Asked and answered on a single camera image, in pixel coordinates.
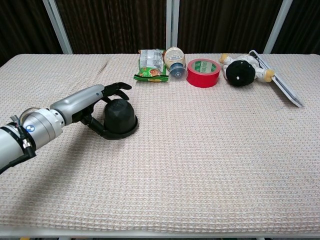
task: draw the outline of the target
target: tape label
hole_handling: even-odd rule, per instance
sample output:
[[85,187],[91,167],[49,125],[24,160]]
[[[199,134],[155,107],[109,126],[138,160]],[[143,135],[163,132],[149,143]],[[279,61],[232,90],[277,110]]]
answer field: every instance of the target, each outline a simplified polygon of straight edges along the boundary
[[192,65],[192,68],[203,74],[209,74],[216,70],[216,66],[209,61],[195,61]]

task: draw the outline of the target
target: yellow plush foot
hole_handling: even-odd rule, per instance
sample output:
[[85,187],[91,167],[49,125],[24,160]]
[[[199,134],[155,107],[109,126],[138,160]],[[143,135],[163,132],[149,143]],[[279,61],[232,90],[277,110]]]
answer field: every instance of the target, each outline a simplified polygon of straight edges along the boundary
[[267,83],[270,83],[272,81],[272,77],[275,75],[275,71],[271,70],[271,69],[267,69],[265,71],[265,76],[264,76],[264,80]]
[[221,55],[221,57],[220,57],[220,59],[219,59],[219,62],[220,62],[221,64],[223,64],[224,61],[225,61],[225,59],[226,59],[227,57],[228,57],[228,54],[222,53],[222,55]]

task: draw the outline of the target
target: table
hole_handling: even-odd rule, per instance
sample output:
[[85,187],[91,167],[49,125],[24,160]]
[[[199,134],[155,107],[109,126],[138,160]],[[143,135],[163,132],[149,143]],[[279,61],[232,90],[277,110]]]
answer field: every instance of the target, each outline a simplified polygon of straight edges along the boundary
[[320,56],[262,56],[304,108],[274,83],[236,88],[222,74],[206,89],[136,82],[138,54],[11,59],[0,68],[1,125],[85,87],[125,82],[140,126],[109,141],[69,125],[4,172],[0,236],[319,237]]

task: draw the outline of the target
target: blue logo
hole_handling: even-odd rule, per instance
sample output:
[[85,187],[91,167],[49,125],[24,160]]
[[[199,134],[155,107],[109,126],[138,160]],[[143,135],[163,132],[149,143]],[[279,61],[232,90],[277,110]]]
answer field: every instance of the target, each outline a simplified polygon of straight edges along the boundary
[[25,129],[29,132],[29,133],[32,133],[36,130],[35,126],[33,125],[28,125],[25,127]]

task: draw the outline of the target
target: black plush head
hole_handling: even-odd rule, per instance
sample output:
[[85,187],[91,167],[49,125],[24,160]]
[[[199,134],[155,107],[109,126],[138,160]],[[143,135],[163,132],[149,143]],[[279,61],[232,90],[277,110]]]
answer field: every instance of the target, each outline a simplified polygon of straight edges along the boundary
[[256,71],[247,61],[237,60],[226,68],[225,75],[231,85],[241,87],[255,80]]

